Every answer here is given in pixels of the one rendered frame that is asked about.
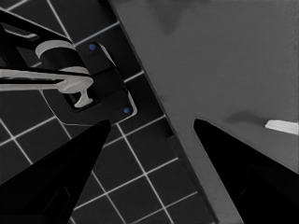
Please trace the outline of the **dark robot body block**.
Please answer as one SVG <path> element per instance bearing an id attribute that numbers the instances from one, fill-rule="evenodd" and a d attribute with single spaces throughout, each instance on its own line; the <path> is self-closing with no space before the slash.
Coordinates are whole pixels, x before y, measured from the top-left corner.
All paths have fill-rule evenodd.
<path id="1" fill-rule="evenodd" d="M 0 7 L 0 92 L 42 91 L 65 125 L 116 124 L 137 113 L 106 48 L 97 43 L 95 52 L 104 69 L 92 75 L 69 38 Z"/>

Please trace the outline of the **small white T-shaped piece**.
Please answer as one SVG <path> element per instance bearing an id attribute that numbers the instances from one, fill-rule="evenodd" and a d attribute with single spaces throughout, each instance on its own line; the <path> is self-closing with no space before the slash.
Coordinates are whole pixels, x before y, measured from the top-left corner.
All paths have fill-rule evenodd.
<path id="1" fill-rule="evenodd" d="M 299 135 L 298 122 L 270 119 L 266 122 L 265 127 L 282 133 Z"/>

